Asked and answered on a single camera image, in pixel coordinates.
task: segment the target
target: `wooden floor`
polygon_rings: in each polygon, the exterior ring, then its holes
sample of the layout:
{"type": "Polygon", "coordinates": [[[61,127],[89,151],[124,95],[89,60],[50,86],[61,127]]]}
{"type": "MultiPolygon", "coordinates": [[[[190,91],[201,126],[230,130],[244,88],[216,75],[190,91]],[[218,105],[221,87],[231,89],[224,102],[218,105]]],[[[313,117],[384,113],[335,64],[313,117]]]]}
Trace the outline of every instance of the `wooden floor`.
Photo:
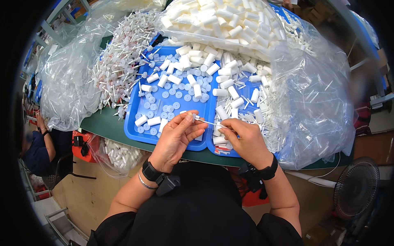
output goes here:
{"type": "MultiPolygon", "coordinates": [[[[142,162],[124,178],[111,178],[98,163],[87,163],[78,158],[74,173],[93,176],[84,179],[68,175],[53,190],[54,199],[60,207],[68,207],[71,220],[88,236],[96,230],[106,216],[111,201],[118,190],[137,172],[142,162]]],[[[344,167],[337,168],[326,179],[336,181],[344,167]]],[[[330,169],[305,170],[303,173],[318,176],[330,169]]],[[[287,175],[300,203],[300,222],[303,235],[315,224],[328,218],[333,210],[333,189],[313,185],[303,179],[287,175]]],[[[244,208],[258,223],[264,213],[269,212],[269,204],[244,208]]]]}

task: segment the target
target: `hand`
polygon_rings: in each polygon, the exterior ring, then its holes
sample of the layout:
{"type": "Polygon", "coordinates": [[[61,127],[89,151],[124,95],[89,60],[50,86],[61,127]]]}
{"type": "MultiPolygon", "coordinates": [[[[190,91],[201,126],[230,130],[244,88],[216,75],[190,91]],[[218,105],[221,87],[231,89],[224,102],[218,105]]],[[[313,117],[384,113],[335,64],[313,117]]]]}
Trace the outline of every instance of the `hand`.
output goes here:
{"type": "Polygon", "coordinates": [[[238,119],[226,119],[221,124],[228,128],[220,128],[219,131],[245,161],[259,170],[271,166],[273,155],[268,151],[258,125],[238,119]]]}
{"type": "Polygon", "coordinates": [[[46,129],[44,119],[42,118],[39,110],[35,113],[35,118],[37,119],[37,126],[41,130],[46,129]]]}
{"type": "Polygon", "coordinates": [[[198,113],[197,110],[190,110],[177,115],[163,128],[162,135],[148,158],[157,171],[170,173],[190,141],[204,133],[208,127],[207,123],[197,120],[191,122],[192,114],[198,115],[198,113]]]}

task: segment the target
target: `black chair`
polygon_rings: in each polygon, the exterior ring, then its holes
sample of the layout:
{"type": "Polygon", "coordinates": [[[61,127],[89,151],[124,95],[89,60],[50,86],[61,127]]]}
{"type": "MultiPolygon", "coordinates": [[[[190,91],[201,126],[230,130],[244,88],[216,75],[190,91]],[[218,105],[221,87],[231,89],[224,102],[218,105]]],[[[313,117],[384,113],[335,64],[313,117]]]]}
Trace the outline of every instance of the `black chair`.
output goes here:
{"type": "Polygon", "coordinates": [[[96,179],[95,177],[78,175],[72,172],[72,164],[75,163],[72,161],[72,152],[63,155],[60,157],[57,165],[56,165],[56,173],[55,175],[49,175],[46,177],[42,177],[45,186],[48,190],[53,190],[55,186],[67,175],[71,174],[75,177],[86,178],[86,179],[96,179]]]}

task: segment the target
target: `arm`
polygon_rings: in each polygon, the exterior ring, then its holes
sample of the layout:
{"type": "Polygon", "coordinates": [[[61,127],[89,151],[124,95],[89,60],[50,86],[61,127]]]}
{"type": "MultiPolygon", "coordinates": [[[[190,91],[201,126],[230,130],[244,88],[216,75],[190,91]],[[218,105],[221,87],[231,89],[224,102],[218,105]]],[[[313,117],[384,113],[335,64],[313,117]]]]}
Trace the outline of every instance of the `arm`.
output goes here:
{"type": "MultiPolygon", "coordinates": [[[[207,123],[201,121],[192,123],[192,113],[198,114],[198,111],[191,110],[177,115],[163,128],[162,135],[148,159],[157,171],[171,173],[189,142],[202,135],[208,127],[207,123]]],[[[145,184],[158,187],[155,182],[145,178],[142,168],[138,173],[145,184]]],[[[116,194],[104,219],[118,213],[137,212],[155,192],[156,190],[148,189],[140,182],[138,174],[134,175],[116,194]]]]}
{"type": "MultiPolygon", "coordinates": [[[[44,134],[48,130],[46,129],[44,119],[42,118],[39,111],[35,114],[35,117],[37,118],[37,126],[41,129],[41,134],[44,134]]],[[[52,138],[50,137],[49,134],[45,134],[44,142],[45,142],[45,148],[48,151],[49,161],[52,161],[56,156],[56,151],[55,151],[55,146],[53,145],[52,142],[52,138]]]]}
{"type": "MultiPolygon", "coordinates": [[[[224,120],[222,125],[228,128],[221,128],[219,131],[226,136],[243,159],[258,170],[271,166],[273,155],[268,151],[258,125],[238,119],[224,120]]],[[[278,168],[275,177],[263,182],[271,204],[270,213],[287,220],[301,235],[298,199],[282,169],[278,168]]]]}

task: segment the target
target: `woman's left hand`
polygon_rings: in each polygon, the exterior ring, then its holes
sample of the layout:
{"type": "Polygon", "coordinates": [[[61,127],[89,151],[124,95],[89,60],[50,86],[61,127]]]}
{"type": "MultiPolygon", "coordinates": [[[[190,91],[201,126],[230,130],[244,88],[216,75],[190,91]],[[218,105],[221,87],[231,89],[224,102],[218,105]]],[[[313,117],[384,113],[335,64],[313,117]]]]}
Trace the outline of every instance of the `woman's left hand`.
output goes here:
{"type": "Polygon", "coordinates": [[[163,128],[159,141],[148,159],[157,171],[170,173],[190,141],[204,133],[208,127],[207,123],[197,120],[192,123],[192,114],[198,113],[197,110],[190,110],[177,115],[163,128]]]}

